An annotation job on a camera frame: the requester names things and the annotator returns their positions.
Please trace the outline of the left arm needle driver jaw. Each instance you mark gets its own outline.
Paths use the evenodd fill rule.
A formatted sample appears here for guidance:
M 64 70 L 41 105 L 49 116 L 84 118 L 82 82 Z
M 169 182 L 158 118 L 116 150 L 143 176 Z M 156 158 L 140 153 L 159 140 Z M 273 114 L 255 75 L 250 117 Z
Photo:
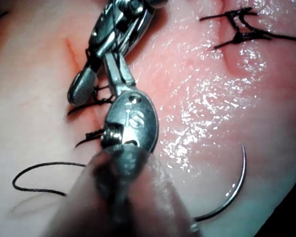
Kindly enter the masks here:
M 110 91 L 112 95 L 119 96 L 122 93 L 122 88 L 125 83 L 122 79 L 117 60 L 113 54 L 106 54 L 104 56 L 104 66 Z
M 131 71 L 124 59 L 124 57 L 119 58 L 119 73 L 121 77 L 121 84 L 119 86 L 120 91 L 135 90 L 136 83 Z

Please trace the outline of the left arm needle driver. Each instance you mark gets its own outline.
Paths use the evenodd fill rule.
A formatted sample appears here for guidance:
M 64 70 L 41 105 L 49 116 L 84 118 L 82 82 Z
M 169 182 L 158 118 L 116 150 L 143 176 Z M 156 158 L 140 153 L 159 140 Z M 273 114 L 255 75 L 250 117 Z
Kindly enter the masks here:
M 142 91 L 118 96 L 106 115 L 101 147 L 132 143 L 154 151 L 157 140 L 158 117 L 151 99 Z

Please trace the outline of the right arm needle driver jaw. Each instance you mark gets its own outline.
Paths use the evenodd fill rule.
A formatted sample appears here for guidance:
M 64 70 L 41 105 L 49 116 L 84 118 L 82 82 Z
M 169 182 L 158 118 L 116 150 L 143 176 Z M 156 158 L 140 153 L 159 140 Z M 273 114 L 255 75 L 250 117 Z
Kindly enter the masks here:
M 102 60 L 92 50 L 85 50 L 87 61 L 83 69 L 78 72 L 68 90 L 68 102 L 73 106 L 84 105 L 94 91 L 97 72 Z

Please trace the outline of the right arm needle driver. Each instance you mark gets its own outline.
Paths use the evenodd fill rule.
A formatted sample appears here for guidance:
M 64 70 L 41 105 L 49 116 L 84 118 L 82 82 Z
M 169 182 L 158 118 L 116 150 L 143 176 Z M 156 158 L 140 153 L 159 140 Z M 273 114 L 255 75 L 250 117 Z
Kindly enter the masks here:
M 155 10 L 167 3 L 166 0 L 111 0 L 93 28 L 88 50 L 99 58 L 113 51 L 125 56 L 149 27 Z

